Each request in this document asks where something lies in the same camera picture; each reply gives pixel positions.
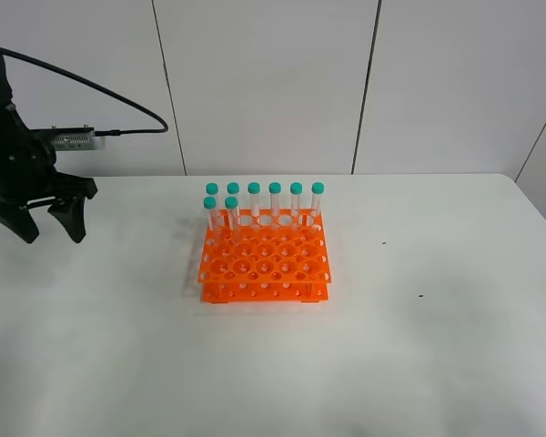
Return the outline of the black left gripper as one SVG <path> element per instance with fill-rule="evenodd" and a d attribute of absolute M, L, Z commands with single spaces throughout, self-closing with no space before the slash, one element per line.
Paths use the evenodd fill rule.
<path fill-rule="evenodd" d="M 31 244 L 39 230 L 28 210 L 49 206 L 47 212 L 80 243 L 95 182 L 59 172 L 56 151 L 31 130 L 0 129 L 0 223 Z"/>

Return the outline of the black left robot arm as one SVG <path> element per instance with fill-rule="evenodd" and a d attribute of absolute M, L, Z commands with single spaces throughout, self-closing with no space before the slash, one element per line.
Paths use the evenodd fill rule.
<path fill-rule="evenodd" d="M 0 52 L 0 223 L 32 243 L 39 235 L 30 210 L 48 207 L 75 243 L 86 236 L 85 201 L 97 193 L 92 178 L 56 169 L 57 146 L 93 143 L 91 127 L 30 129 L 18 115 Z"/>

